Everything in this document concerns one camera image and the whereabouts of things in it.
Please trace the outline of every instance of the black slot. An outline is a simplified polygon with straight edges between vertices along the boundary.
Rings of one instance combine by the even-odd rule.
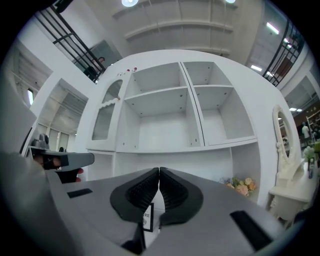
[[[68,192],[67,194],[70,198],[76,198],[76,197],[80,197],[80,196],[90,194],[90,193],[92,193],[91,189],[84,188],[84,189]]]
[[[244,210],[234,211],[230,216],[256,251],[272,242],[272,239]]]

